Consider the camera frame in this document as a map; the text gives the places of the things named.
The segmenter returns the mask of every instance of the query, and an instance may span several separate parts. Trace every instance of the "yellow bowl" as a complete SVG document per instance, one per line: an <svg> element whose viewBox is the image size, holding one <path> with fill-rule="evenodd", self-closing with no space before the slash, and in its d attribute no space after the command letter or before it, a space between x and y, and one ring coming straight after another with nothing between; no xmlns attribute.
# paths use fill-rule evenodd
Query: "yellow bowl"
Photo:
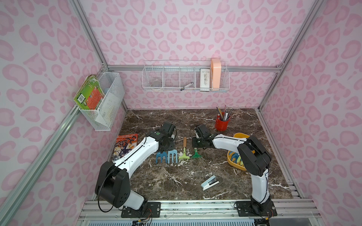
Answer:
<svg viewBox="0 0 362 226"><path fill-rule="evenodd" d="M249 138L249 135L247 134L244 134L244 133L236 133L234 134L234 137L235 138ZM235 168L238 168L240 170L244 170L246 171L245 167L244 167L244 164L240 165L241 161L238 161L237 163L234 163L231 159L231 156L234 154L235 152L231 152L231 151L228 151L227 153L227 162L232 165L233 167Z"/></svg>
<svg viewBox="0 0 362 226"><path fill-rule="evenodd" d="M249 138L250 136L245 133L236 133L234 134L235 138Z"/></svg>

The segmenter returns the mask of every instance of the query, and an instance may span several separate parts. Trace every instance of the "book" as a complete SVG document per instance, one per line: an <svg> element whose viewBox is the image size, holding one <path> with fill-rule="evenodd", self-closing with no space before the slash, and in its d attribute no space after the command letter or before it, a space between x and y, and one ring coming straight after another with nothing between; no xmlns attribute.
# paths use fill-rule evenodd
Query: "book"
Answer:
<svg viewBox="0 0 362 226"><path fill-rule="evenodd" d="M95 75L88 76L74 96L74 101L83 110L95 110L104 98L98 79Z"/></svg>
<svg viewBox="0 0 362 226"><path fill-rule="evenodd" d="M138 134L128 134L117 136L112 161L116 161L128 152L130 152L135 146L137 146Z"/></svg>

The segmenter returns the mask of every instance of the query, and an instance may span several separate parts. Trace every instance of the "red pencil cup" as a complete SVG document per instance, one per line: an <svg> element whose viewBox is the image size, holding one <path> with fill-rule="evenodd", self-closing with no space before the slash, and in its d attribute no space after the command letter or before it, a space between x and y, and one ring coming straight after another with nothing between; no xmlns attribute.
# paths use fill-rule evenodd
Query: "red pencil cup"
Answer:
<svg viewBox="0 0 362 226"><path fill-rule="evenodd" d="M227 124L229 124L230 118L227 121L221 121L220 116L218 115L216 122L215 122L215 128L218 131L225 131L227 129Z"/></svg>

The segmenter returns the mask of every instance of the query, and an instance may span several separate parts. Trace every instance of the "metal slotted plate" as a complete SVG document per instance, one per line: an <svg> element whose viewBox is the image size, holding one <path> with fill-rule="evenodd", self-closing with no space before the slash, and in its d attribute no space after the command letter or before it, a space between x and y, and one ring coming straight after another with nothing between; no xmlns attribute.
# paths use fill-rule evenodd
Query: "metal slotted plate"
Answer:
<svg viewBox="0 0 362 226"><path fill-rule="evenodd" d="M130 226L131 220L90 221L89 226ZM157 220L153 219L150 226L255 226L254 219L239 220Z"/></svg>

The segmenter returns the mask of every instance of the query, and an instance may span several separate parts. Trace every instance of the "pen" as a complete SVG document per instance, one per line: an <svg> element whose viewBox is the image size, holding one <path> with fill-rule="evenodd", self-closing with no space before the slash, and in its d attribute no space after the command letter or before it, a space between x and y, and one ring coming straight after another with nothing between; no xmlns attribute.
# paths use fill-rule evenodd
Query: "pen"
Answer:
<svg viewBox="0 0 362 226"><path fill-rule="evenodd" d="M181 88L181 91L183 91L185 88L187 88L187 87L189 87L189 86L191 86L191 85L193 85L193 82L191 82L191 83L185 85L184 87L182 87L182 88Z"/></svg>

